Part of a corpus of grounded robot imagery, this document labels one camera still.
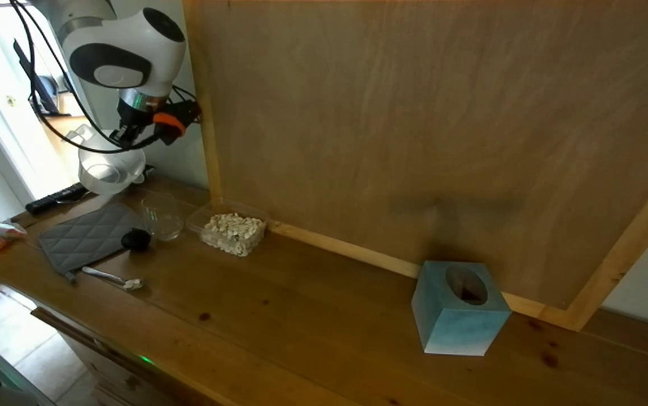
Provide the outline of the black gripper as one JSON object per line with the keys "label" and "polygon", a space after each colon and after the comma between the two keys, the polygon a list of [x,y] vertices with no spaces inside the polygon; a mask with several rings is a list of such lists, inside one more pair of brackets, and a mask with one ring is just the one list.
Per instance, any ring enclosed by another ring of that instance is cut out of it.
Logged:
{"label": "black gripper", "polygon": [[176,141],[200,117],[195,98],[165,100],[141,90],[122,90],[118,100],[119,125],[110,141],[124,148],[137,143],[137,135],[151,125],[151,139]]}

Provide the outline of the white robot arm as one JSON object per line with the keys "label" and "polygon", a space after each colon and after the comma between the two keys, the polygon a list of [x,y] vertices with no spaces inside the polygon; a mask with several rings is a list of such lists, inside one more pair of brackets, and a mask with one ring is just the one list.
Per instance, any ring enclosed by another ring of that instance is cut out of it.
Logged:
{"label": "white robot arm", "polygon": [[119,90],[116,147],[133,147],[146,125],[154,125],[154,139],[172,143],[200,115],[197,100],[166,100],[183,65],[186,34],[165,10],[143,7],[119,17],[110,0],[32,3],[48,17],[77,78]]}

